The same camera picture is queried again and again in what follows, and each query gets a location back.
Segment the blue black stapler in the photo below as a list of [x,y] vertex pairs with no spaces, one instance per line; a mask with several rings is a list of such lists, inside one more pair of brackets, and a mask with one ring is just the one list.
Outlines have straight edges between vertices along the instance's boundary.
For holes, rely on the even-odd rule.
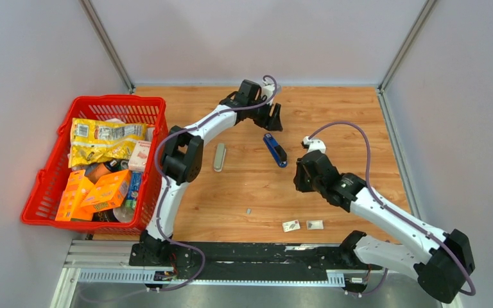
[[270,133],[264,134],[263,141],[271,153],[276,164],[284,168],[288,165],[288,155],[284,148],[276,141],[274,136]]

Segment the grey white stapler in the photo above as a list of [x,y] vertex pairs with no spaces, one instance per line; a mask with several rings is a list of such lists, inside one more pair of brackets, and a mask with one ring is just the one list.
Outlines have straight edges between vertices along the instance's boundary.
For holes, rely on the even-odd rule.
[[224,143],[219,143],[216,146],[214,162],[213,162],[213,169],[215,172],[221,172],[223,170],[226,151],[227,149]]

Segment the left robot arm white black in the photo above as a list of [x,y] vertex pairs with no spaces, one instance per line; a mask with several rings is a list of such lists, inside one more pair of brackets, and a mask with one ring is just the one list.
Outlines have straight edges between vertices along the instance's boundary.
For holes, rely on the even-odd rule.
[[243,80],[237,91],[222,99],[205,117],[184,128],[171,128],[155,150],[155,168],[162,177],[157,206],[132,256],[155,266],[169,261],[178,208],[202,169],[204,146],[245,119],[268,132],[281,132],[281,105],[273,100],[280,90],[270,75],[263,76],[263,84]]

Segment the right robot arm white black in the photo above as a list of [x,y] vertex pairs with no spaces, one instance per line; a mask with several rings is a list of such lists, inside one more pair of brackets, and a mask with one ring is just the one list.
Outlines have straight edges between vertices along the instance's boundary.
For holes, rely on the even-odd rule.
[[320,193],[340,207],[377,225],[399,241],[391,244],[353,231],[342,242],[340,258],[351,269],[373,264],[406,275],[435,300],[450,304],[475,270],[471,244],[458,229],[446,232],[400,209],[353,173],[340,173],[320,150],[296,161],[293,183],[302,193]]

